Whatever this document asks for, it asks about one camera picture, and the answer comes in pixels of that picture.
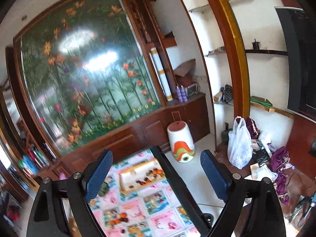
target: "metal screw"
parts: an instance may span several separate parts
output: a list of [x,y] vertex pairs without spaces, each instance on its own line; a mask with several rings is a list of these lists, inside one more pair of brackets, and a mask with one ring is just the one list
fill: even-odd
[[233,174],[233,177],[234,177],[236,180],[238,180],[238,179],[241,178],[241,175],[238,174],[238,173],[234,173],[234,174]]
[[49,177],[45,177],[43,183],[48,183],[51,179]]
[[263,177],[263,181],[264,181],[265,183],[271,183],[271,180],[270,180],[270,178],[268,178],[268,177]]
[[81,173],[80,172],[74,173],[73,177],[74,179],[78,179],[81,177]]

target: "purple bottle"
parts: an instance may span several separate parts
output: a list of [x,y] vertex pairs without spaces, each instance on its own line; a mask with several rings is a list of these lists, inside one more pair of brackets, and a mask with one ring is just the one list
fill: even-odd
[[182,95],[181,95],[180,88],[176,87],[176,91],[177,91],[177,96],[178,96],[179,102],[183,102],[183,98],[182,98]]
[[181,87],[180,88],[180,91],[181,91],[181,96],[182,96],[182,99],[184,102],[188,102],[188,97],[186,95],[186,91],[185,91],[185,88],[184,87]]

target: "white plastic bag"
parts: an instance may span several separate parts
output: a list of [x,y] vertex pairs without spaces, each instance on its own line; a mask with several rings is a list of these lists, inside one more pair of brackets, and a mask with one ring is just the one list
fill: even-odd
[[235,167],[242,169],[252,157],[251,137],[242,117],[235,118],[233,130],[228,133],[228,137],[228,160]]

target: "black screen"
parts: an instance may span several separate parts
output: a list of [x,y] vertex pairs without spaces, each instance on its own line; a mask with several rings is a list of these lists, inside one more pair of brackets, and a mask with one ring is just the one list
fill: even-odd
[[316,31],[301,9],[276,8],[289,57],[288,109],[316,120]]

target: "blue gripper pad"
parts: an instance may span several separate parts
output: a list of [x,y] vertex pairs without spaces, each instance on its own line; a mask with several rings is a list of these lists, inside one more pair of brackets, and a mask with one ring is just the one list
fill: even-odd
[[92,165],[94,166],[93,168],[91,168],[92,172],[88,172],[86,176],[88,177],[88,179],[86,180],[86,195],[84,196],[84,199],[87,203],[97,197],[97,194],[112,166],[112,163],[113,154],[109,150],[104,150],[98,157],[97,161],[92,163]]
[[225,203],[229,199],[228,189],[232,183],[229,177],[229,170],[222,163],[219,163],[210,150],[201,153],[201,166],[212,185],[216,196]]

